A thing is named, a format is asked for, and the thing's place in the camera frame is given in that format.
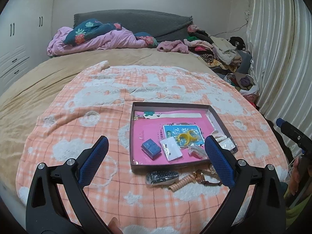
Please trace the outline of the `person's right hand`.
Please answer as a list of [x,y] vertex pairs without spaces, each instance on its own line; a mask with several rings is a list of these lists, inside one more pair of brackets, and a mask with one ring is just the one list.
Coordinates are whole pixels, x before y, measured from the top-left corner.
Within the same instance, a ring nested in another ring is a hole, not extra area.
[[299,162],[300,162],[300,157],[297,157],[293,163],[293,170],[291,172],[290,182],[288,186],[288,190],[291,195],[295,195],[297,193],[299,183],[301,180],[299,169],[298,169]]

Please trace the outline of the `person's left hand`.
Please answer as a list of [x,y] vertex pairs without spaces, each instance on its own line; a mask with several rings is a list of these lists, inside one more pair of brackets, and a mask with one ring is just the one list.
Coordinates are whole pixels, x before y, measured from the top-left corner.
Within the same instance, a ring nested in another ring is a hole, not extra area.
[[113,234],[123,234],[122,230],[119,228],[119,222],[116,217],[113,217],[110,220],[108,227],[112,231]]

